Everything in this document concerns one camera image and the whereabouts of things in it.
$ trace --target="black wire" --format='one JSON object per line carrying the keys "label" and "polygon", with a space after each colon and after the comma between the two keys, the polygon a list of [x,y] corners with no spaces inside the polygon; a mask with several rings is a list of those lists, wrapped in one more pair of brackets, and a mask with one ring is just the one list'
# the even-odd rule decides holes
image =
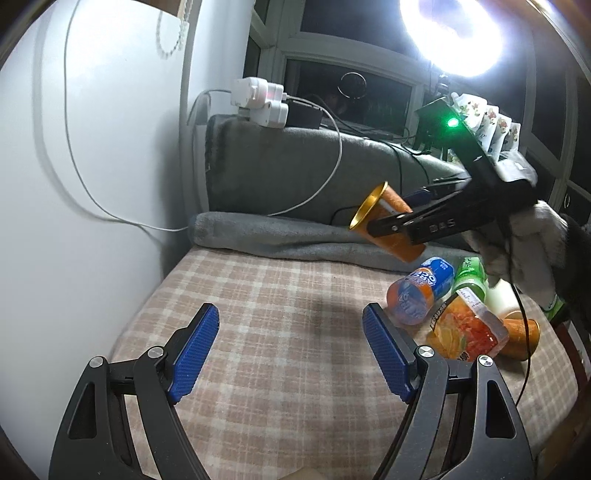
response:
{"label": "black wire", "polygon": [[[307,97],[314,97],[317,100],[320,101],[320,104],[326,108],[330,114],[337,120],[339,121],[341,124],[343,124],[344,126],[350,128],[351,130],[353,130],[354,132],[358,133],[359,135],[363,135],[364,137],[369,138],[370,140],[373,140],[375,142],[379,142],[381,144],[387,145],[388,147],[390,147],[392,149],[392,151],[394,152],[394,154],[396,155],[396,159],[398,160],[398,175],[400,178],[400,182],[399,182],[399,191],[398,194],[400,196],[402,196],[402,159],[400,158],[400,152],[396,149],[396,147],[394,147],[394,145],[392,145],[390,142],[386,142],[385,140],[382,140],[380,138],[372,138],[370,135],[367,134],[367,131],[363,131],[360,130],[357,127],[354,127],[353,125],[347,123],[346,121],[344,121],[342,118],[340,118],[338,115],[336,115],[331,108],[326,105],[326,102],[322,99],[322,97],[320,97],[319,95],[316,95],[315,93],[311,93],[309,95],[306,95]],[[398,145],[400,148],[402,148],[406,153],[408,153],[411,158],[418,164],[419,167],[421,167],[423,173],[425,174],[425,178],[427,179],[427,184],[431,183],[431,180],[429,179],[429,174],[427,172],[427,169],[423,166],[423,164],[419,161],[419,159],[416,157],[416,155],[411,152],[408,148],[406,148],[403,144],[396,144]]]}
{"label": "black wire", "polygon": [[515,299],[519,304],[519,311],[521,312],[521,316],[523,318],[523,323],[525,325],[525,347],[527,349],[527,369],[525,371],[525,378],[523,380],[523,385],[521,387],[521,392],[519,392],[519,396],[517,397],[517,401],[515,402],[515,406],[519,405],[519,401],[523,396],[523,392],[525,391],[525,386],[527,385],[527,381],[530,377],[530,369],[531,369],[531,347],[530,347],[530,325],[527,322],[527,316],[525,314],[525,308],[521,303],[521,298],[519,297],[519,292],[517,292],[517,288],[513,283],[513,236],[509,237],[509,283],[511,284],[511,289],[513,290],[513,295],[515,295]]}
{"label": "black wire", "polygon": [[332,225],[333,222],[335,221],[335,217],[337,215],[337,213],[342,212],[343,210],[352,210],[352,209],[358,209],[359,207],[361,207],[361,205],[352,205],[350,207],[341,207],[341,208],[337,208],[335,210],[335,212],[332,214],[332,217],[330,217],[330,222],[329,225]]}
{"label": "black wire", "polygon": [[425,178],[427,179],[427,185],[429,185],[431,183],[431,179],[429,178],[429,174],[427,172],[427,169],[419,161],[419,159],[417,158],[416,154],[414,152],[412,152],[410,149],[408,149],[407,147],[405,147],[404,145],[402,145],[402,144],[400,144],[400,148],[402,148],[406,153],[408,153],[413,158],[413,160],[418,164],[418,166],[421,167],[421,170],[423,171],[423,173],[425,174]]}

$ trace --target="white cable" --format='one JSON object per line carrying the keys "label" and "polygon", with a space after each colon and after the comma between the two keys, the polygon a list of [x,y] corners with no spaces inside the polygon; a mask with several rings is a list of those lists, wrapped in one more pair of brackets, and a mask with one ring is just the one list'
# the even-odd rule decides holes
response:
{"label": "white cable", "polygon": [[191,106],[191,110],[189,111],[189,115],[187,117],[187,125],[189,124],[189,121],[191,120],[191,116],[193,115],[193,111],[195,110],[195,106],[197,105],[197,102],[199,101],[199,99],[202,97],[202,95],[207,95],[208,93],[211,92],[223,92],[223,93],[232,93],[231,90],[227,90],[227,89],[223,89],[223,88],[210,88],[209,90],[204,90],[201,93],[199,93],[199,95],[197,95],[197,98],[195,99],[195,101],[193,102],[192,106]]}
{"label": "white cable", "polygon": [[92,200],[92,203],[94,203],[103,213],[114,218],[115,220],[118,220],[122,223],[127,223],[129,225],[150,228],[152,230],[159,230],[161,232],[182,232],[183,230],[186,230],[188,227],[185,226],[183,228],[162,228],[162,227],[158,227],[158,226],[147,225],[146,223],[126,220],[120,216],[117,216],[117,215],[111,213],[110,211],[105,209],[99,202],[97,202],[97,200],[95,200],[95,198],[90,193],[90,190],[86,186],[86,183],[84,183],[84,180],[82,179],[82,175],[80,174],[80,170],[78,169],[78,165],[76,164],[76,159],[74,158],[74,154],[72,152],[72,142],[70,141],[70,127],[69,127],[69,122],[68,122],[68,103],[67,103],[67,101],[68,101],[67,66],[66,66],[68,41],[70,39],[70,30],[72,29],[72,22],[74,20],[74,16],[76,15],[76,10],[78,10],[78,6],[80,5],[80,1],[81,0],[77,0],[76,4],[74,6],[74,10],[72,10],[72,15],[70,16],[70,21],[68,23],[68,28],[66,30],[66,42],[64,43],[64,123],[65,123],[65,127],[66,127],[66,141],[67,141],[67,145],[68,145],[68,152],[70,153],[70,159],[72,161],[72,165],[74,166],[74,170],[76,171],[76,175],[78,175],[78,179],[80,180],[82,187],[84,188],[86,194],[88,195],[88,198],[90,200]]}
{"label": "white cable", "polygon": [[340,136],[339,127],[337,126],[337,124],[335,122],[335,119],[332,117],[332,115],[329,113],[329,111],[326,108],[318,105],[317,103],[310,102],[309,100],[306,100],[304,98],[294,97],[294,96],[291,96],[291,95],[288,95],[287,98],[290,98],[292,100],[297,100],[297,101],[302,102],[302,103],[307,103],[308,105],[311,105],[311,106],[318,107],[320,110],[322,110],[330,118],[330,120],[333,122],[333,125],[335,126],[336,133],[339,136],[339,158],[337,158],[335,167],[333,168],[333,171],[330,173],[329,177],[320,186],[320,188],[318,190],[316,190],[316,192],[315,192],[314,195],[312,195],[311,197],[309,197],[307,200],[304,200],[303,202],[298,203],[297,205],[294,205],[293,207],[290,207],[290,208],[288,208],[286,210],[282,210],[280,212],[275,212],[275,213],[270,213],[269,215],[267,215],[269,217],[273,217],[273,216],[276,216],[276,215],[282,215],[284,213],[287,213],[287,212],[290,212],[292,210],[295,210],[296,208],[299,208],[302,205],[305,205],[306,203],[308,203],[308,202],[312,201],[314,198],[316,198],[316,196],[320,192],[322,192],[322,190],[324,189],[324,187],[326,187],[326,185],[328,184],[328,182],[331,181],[332,177],[335,176],[336,170],[337,170],[337,168],[339,168],[339,165],[340,165],[340,159],[343,156],[343,140],[341,139],[341,136]]}

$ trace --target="bed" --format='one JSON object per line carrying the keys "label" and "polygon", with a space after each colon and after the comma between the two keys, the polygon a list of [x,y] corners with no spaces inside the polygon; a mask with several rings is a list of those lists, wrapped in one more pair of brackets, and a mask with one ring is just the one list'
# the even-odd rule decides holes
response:
{"label": "bed", "polygon": [[[399,275],[343,262],[281,260],[194,247],[118,340],[113,361],[163,345],[204,302],[220,330],[193,392],[176,409],[213,479],[277,479],[308,466],[327,478],[372,478],[406,405],[388,390],[361,328]],[[541,310],[541,339],[519,405],[534,455],[570,411],[577,384]],[[428,326],[410,330],[417,342]],[[516,398],[525,364],[497,357]],[[452,421],[446,402],[431,457],[437,471]],[[144,472],[158,478],[135,399],[129,421]]]}

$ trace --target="orange juice box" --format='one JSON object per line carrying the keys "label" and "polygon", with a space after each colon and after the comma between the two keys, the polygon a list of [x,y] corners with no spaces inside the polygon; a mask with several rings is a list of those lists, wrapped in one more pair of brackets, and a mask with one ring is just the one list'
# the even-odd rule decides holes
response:
{"label": "orange juice box", "polygon": [[474,292],[461,288],[435,311],[431,328],[448,358],[473,362],[494,357],[509,341],[509,332]]}

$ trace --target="gray blanket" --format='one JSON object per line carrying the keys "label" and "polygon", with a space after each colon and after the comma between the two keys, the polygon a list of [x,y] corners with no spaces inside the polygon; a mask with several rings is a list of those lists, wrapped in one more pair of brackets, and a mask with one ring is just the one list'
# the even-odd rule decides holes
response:
{"label": "gray blanket", "polygon": [[418,260],[407,264],[347,228],[247,213],[201,213],[190,222],[189,234],[201,247],[227,248],[259,257],[345,262],[401,273],[412,272],[429,257],[442,257],[457,267],[470,255],[430,244]]}

